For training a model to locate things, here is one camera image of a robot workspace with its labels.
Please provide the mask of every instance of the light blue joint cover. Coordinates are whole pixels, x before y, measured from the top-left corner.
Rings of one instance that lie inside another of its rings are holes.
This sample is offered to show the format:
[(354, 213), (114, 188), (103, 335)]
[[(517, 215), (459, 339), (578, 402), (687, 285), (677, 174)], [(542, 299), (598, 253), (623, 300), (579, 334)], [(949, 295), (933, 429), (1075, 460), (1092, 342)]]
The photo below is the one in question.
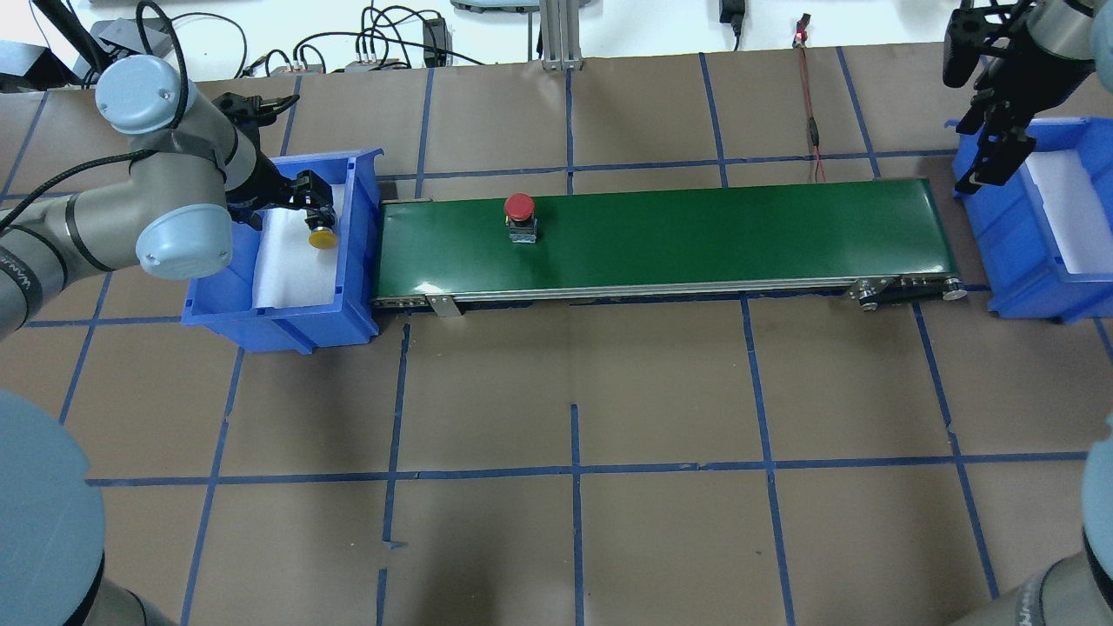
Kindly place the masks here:
[(97, 576), (105, 503), (77, 441), (3, 390), (0, 433), (0, 624), (58, 626)]
[(1105, 2), (1090, 30), (1090, 47), (1097, 61), (1097, 76), (1105, 89), (1113, 91), (1113, 2)]
[[(1113, 414), (1106, 420), (1113, 427)], [(1113, 437), (1094, 443), (1082, 472), (1082, 527), (1097, 563), (1113, 576)]]
[[(197, 100), (189, 81), (186, 110)], [(170, 124), (178, 107), (181, 77), (170, 63), (136, 55), (112, 63), (97, 82), (97, 109), (125, 135), (144, 135)]]
[(211, 276), (232, 262), (232, 217), (223, 206), (191, 204), (151, 222), (136, 241), (151, 276), (184, 281)]

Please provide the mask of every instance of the brown paper floor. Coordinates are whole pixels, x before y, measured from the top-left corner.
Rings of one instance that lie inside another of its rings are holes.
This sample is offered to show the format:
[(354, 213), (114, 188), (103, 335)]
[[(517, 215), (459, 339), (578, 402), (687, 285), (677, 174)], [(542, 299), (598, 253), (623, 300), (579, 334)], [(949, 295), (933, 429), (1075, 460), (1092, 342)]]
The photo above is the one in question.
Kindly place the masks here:
[[(972, 92), (938, 45), (812, 49), (830, 180), (952, 199)], [(807, 183), (794, 51), (204, 84), (301, 102), (270, 155), (383, 147), (401, 197)], [(89, 94), (0, 98), (0, 200), (126, 141)], [(1047, 115), (1113, 115), (1089, 81)], [(110, 167), (58, 192), (125, 176)], [(382, 316), (243, 354), (137, 270), (0, 344), (0, 384), (92, 461), (108, 575), (184, 624), (944, 625), (1078, 550), (1113, 324), (988, 293), (863, 314), (780, 294)]]

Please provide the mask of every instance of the red button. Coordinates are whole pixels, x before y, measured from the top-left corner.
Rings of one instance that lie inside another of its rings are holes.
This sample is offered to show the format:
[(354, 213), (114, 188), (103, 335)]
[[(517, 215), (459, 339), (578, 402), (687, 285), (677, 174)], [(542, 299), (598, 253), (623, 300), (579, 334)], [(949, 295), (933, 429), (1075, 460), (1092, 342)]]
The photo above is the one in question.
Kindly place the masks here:
[(502, 208), (506, 212), (506, 217), (514, 222), (525, 222), (533, 216), (533, 198), (525, 194), (514, 194), (506, 198)]

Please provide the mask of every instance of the white wall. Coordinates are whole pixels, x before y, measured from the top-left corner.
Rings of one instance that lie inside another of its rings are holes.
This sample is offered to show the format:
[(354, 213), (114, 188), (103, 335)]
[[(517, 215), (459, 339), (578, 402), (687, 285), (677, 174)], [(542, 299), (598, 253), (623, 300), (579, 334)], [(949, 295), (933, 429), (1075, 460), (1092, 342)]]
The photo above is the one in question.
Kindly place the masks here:
[[(72, 0), (86, 28), (97, 20), (135, 14), (134, 0)], [(414, 9), (437, 9), (449, 20), (456, 51), (483, 62), (520, 62), (528, 49), (526, 18), (518, 14), (471, 13), (449, 0), (378, 0)], [(796, 20), (811, 13), (809, 43), (853, 46), (940, 41), (958, 0), (749, 0), (742, 48), (762, 50), (791, 45)], [(0, 0), (0, 39), (41, 43), (27, 0)], [(210, 11), (238, 21), (247, 32), (248, 62), (270, 50), (287, 52), (301, 38), (324, 30), (358, 30), (366, 0), (161, 0), (171, 17)], [(729, 50), (733, 35), (718, 23), (718, 0), (593, 0), (581, 11), (581, 39), (587, 57), (679, 55)], [(77, 52), (40, 17), (56, 52), (71, 62)], [(228, 78), (239, 61), (236, 30), (217, 20), (179, 22), (190, 76), (196, 80)], [(421, 41), (417, 22), (403, 25), (404, 39)], [(354, 60), (353, 38), (314, 42), (329, 70)]]

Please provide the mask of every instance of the conveyor belt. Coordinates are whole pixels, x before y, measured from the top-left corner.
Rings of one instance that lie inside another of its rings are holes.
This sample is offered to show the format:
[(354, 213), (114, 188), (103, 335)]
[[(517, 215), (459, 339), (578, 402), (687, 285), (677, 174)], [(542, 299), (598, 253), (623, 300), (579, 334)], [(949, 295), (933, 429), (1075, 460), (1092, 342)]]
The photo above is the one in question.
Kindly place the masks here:
[(375, 304), (942, 283), (956, 272), (925, 179), (534, 199), (536, 244), (511, 243), (503, 198), (384, 206)]

